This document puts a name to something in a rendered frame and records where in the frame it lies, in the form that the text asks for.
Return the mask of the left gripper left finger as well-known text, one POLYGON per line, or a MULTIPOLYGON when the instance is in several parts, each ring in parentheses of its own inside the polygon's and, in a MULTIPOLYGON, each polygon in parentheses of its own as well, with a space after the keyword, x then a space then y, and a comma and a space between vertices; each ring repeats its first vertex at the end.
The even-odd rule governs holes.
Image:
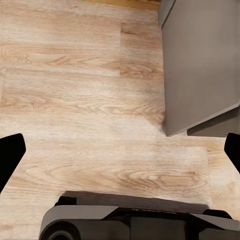
POLYGON ((21 133, 0 138, 0 193, 26 152, 21 133))

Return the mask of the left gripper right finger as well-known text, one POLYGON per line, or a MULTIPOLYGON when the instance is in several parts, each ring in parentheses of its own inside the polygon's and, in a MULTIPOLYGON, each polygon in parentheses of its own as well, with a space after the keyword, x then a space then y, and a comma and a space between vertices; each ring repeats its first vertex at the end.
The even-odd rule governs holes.
POLYGON ((225 140, 224 152, 240 173, 240 135, 228 133, 225 140))

